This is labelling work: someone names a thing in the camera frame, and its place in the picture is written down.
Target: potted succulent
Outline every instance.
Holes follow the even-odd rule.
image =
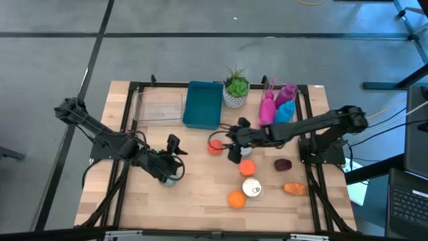
[[[230,108],[239,108],[245,104],[249,91],[248,80],[242,74],[245,69],[235,71],[227,68],[230,76],[224,81],[223,101]]]

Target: laptop keyboard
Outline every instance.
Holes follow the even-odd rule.
[[[391,215],[428,228],[428,198],[392,187]]]

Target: orange fruit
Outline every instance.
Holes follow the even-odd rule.
[[[244,176],[253,175],[255,173],[255,163],[252,160],[243,160],[239,164],[239,171]]]
[[[229,205],[236,209],[241,209],[245,206],[245,195],[240,190],[233,190],[227,196]]]
[[[208,145],[208,153],[210,153],[210,154],[219,155],[223,152],[223,150],[218,150],[218,149],[223,148],[223,143],[220,140],[212,140],[207,145]]]
[[[300,183],[286,183],[284,185],[284,191],[296,195],[304,195],[305,194],[305,185]]]

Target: desk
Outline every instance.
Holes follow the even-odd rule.
[[[130,82],[113,81],[110,86],[101,121],[115,131],[120,130],[129,85]],[[328,103],[324,87],[308,86],[308,90],[313,115],[325,113]],[[144,87],[144,92],[168,91],[182,92],[185,101],[187,88]],[[262,90],[250,90],[246,104],[239,109],[230,109],[223,105],[221,122],[235,124],[239,117],[244,116],[255,128],[261,94]],[[314,231],[308,194],[294,196],[285,193],[282,188],[286,182],[307,184],[304,165],[300,163],[298,154],[297,137],[283,149],[253,150],[250,158],[257,165],[255,177],[260,180],[263,191],[256,198],[248,198],[242,210],[234,210],[227,205],[227,195],[233,189],[240,189],[244,177],[239,174],[238,165],[227,159],[226,152],[220,156],[207,153],[207,138],[212,131],[188,129],[184,125],[138,125],[137,130],[146,134],[148,144],[154,149],[164,149],[170,133],[178,136],[181,139],[180,148],[189,153],[182,156],[186,175],[176,185],[164,187],[142,169],[131,167],[119,228],[240,232]],[[275,171],[274,161],[279,158],[289,159],[293,163],[292,169],[287,172]],[[104,198],[111,168],[111,160],[103,160],[88,172],[76,224],[86,221]],[[346,223],[356,229],[343,172],[333,165],[324,165],[324,175],[329,200]],[[110,206],[107,224],[112,224],[115,202],[113,200]],[[322,229],[326,229],[320,200],[317,204]]]

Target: gray concrete floor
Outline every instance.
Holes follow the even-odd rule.
[[[107,2],[3,0],[0,32],[98,32]],[[122,0],[115,2],[106,31],[406,33],[396,14],[392,3],[326,0],[309,7],[280,0]],[[421,15],[407,17],[414,27],[427,22]],[[420,38],[428,51],[426,32]],[[23,161],[0,160],[0,233],[31,228],[66,128],[54,118],[53,107],[78,93],[94,42],[94,38],[0,37],[0,145],[26,154]],[[331,108],[354,104],[370,114],[406,93],[363,91],[361,83],[397,82],[423,61],[413,42],[395,39],[108,38],[102,42],[85,101],[91,115],[100,118],[112,80],[147,81],[155,74],[160,82],[220,81],[227,75],[225,67],[234,65],[245,68],[253,83],[265,74],[325,85]],[[370,121],[381,121],[400,108]],[[73,226],[90,149],[90,142],[76,132],[47,229]],[[354,156],[385,159],[403,150],[404,129],[397,129],[355,147]],[[358,208],[354,212],[359,230],[383,235],[382,228],[364,220],[364,212]]]

